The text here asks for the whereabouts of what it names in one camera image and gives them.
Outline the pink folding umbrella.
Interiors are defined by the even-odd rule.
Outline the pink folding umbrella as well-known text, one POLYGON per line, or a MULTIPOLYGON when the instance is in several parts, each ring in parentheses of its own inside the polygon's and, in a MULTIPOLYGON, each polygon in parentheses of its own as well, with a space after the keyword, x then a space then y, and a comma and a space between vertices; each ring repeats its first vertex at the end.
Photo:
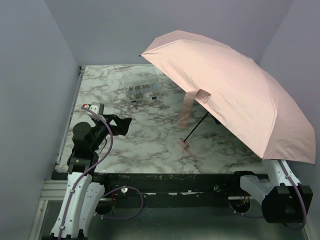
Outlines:
POLYGON ((155 38, 142 57, 185 91, 179 128, 187 126, 198 102, 261 159, 315 163, 314 128, 253 59, 181 30, 155 38))

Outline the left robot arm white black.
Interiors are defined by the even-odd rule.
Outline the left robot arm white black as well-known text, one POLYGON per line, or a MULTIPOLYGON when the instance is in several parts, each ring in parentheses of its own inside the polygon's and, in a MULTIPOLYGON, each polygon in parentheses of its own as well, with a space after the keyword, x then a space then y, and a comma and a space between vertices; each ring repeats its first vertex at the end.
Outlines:
POLYGON ((77 123, 73 129, 73 149, 69 156, 67 188, 48 240, 86 240, 97 205, 108 188, 108 180, 94 177, 97 150, 107 136, 125 136, 132 118, 114 114, 91 116, 94 126, 77 123))

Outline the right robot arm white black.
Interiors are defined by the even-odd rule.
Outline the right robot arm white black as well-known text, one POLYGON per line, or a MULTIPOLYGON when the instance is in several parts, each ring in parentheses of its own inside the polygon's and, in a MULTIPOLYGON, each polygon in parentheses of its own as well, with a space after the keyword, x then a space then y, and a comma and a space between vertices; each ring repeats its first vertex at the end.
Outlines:
POLYGON ((311 187, 301 184, 285 160, 264 159, 262 163, 268 180, 246 174, 240 177, 240 188, 260 204, 268 223, 299 224, 297 230, 304 228, 313 198, 311 187))

